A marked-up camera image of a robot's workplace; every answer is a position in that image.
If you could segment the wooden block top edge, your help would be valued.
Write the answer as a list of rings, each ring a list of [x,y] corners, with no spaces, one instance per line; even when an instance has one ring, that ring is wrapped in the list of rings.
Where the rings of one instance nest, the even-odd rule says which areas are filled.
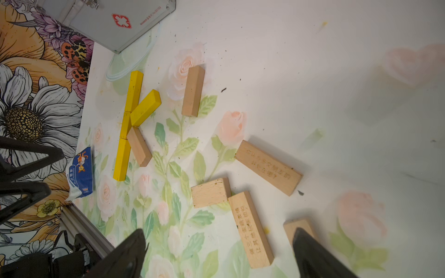
[[[187,117],[197,117],[202,95],[205,69],[201,66],[189,68],[185,86],[181,114]]]

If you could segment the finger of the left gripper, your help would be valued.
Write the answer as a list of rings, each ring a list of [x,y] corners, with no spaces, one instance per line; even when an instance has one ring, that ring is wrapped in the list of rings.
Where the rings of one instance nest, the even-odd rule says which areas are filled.
[[[16,181],[63,158],[61,148],[1,137],[1,182]]]
[[[9,221],[15,215],[44,200],[51,194],[46,183],[12,182],[1,183],[1,197],[23,195],[20,199],[1,210],[1,224]]]

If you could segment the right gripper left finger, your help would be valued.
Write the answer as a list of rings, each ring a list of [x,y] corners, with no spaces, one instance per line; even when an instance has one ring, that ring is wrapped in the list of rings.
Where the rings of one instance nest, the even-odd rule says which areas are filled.
[[[144,232],[137,229],[83,277],[140,278],[147,251]]]

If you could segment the wooden block diagonal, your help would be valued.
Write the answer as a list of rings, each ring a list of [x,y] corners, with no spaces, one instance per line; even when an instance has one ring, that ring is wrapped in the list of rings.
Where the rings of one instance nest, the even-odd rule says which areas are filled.
[[[241,241],[252,269],[271,266],[274,261],[256,207],[249,191],[228,198]]]

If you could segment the yellow long block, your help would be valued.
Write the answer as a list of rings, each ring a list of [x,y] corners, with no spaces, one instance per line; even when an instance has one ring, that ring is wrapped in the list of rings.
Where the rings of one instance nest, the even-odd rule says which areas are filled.
[[[139,105],[140,92],[143,82],[143,73],[132,71],[125,104],[125,112],[132,112]]]
[[[139,127],[162,104],[160,93],[152,90],[142,102],[131,112],[132,126]]]

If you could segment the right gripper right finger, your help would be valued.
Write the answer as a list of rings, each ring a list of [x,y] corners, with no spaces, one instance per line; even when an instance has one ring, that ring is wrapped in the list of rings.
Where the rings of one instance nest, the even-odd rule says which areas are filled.
[[[293,251],[301,278],[358,278],[302,228],[294,234]]]

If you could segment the yellow short block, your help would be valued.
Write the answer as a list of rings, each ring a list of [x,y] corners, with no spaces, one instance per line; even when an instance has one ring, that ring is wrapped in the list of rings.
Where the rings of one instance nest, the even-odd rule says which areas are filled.
[[[113,178],[116,181],[125,181],[126,179],[126,172],[128,168],[130,152],[131,152],[131,145],[129,144],[128,140],[119,139],[117,157],[114,167],[114,176],[113,176]]]

